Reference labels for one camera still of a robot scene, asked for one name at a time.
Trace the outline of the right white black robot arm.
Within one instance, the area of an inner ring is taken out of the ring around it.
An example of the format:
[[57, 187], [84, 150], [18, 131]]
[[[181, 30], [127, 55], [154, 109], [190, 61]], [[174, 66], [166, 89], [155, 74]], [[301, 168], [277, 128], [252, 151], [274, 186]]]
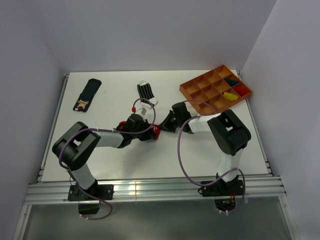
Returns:
[[[169, 114], [158, 128], [171, 133], [174, 133], [177, 128], [180, 129], [177, 140], [177, 157], [180, 168], [189, 182], [202, 188], [216, 186], [217, 191], [222, 195], [227, 195], [233, 190], [234, 183], [239, 181], [239, 175], [243, 175], [239, 169], [240, 158], [252, 136], [231, 109], [216, 114], [191, 116], [185, 102], [178, 102], [171, 107]], [[215, 180], [198, 183], [188, 176], [181, 158], [182, 132], [187, 134], [211, 133], [213, 135], [221, 152], [220, 167]]]

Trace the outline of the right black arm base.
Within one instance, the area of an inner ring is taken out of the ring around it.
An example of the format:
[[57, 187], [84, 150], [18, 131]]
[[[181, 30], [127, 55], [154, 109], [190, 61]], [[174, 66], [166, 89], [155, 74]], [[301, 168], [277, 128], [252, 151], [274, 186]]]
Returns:
[[244, 190], [243, 181], [236, 177], [229, 182], [225, 182], [221, 179], [213, 185], [200, 187], [197, 192], [203, 197], [231, 197], [242, 196]]

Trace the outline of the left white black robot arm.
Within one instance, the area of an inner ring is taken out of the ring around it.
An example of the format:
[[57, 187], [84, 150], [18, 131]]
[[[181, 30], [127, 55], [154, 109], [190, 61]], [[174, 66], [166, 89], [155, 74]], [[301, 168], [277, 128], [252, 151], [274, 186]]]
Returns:
[[113, 130], [89, 128], [81, 121], [76, 122], [52, 147], [59, 164], [67, 170], [71, 179], [80, 187], [79, 194], [86, 200], [101, 195], [98, 181], [87, 164], [95, 148], [111, 147], [122, 149], [135, 139], [141, 142], [156, 140], [160, 135], [157, 125], [150, 124], [142, 115], [131, 114]]

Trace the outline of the red Christmas sock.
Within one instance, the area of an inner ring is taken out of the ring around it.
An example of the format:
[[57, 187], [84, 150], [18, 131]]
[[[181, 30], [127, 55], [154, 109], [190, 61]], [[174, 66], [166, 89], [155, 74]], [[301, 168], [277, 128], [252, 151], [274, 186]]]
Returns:
[[[127, 124], [127, 121], [121, 121], [119, 123], [119, 125], [117, 126], [116, 130], [117, 131], [122, 131], [122, 132], [130, 132], [131, 131], [131, 130], [129, 130], [129, 125]], [[158, 129], [158, 126], [156, 124], [152, 125], [150, 130], [154, 130], [156, 132], [157, 138], [153, 139], [153, 140], [157, 140], [159, 138], [161, 130]], [[133, 136], [137, 136], [137, 138], [140, 140], [140, 135], [134, 134]]]

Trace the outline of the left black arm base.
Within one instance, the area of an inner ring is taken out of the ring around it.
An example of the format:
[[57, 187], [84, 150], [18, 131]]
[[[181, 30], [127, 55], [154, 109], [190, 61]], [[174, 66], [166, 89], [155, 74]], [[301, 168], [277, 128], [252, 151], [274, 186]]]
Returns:
[[69, 202], [78, 202], [78, 212], [80, 215], [91, 216], [98, 213], [104, 202], [112, 200], [114, 194], [113, 184], [98, 184], [80, 190], [77, 185], [69, 187], [67, 200]]

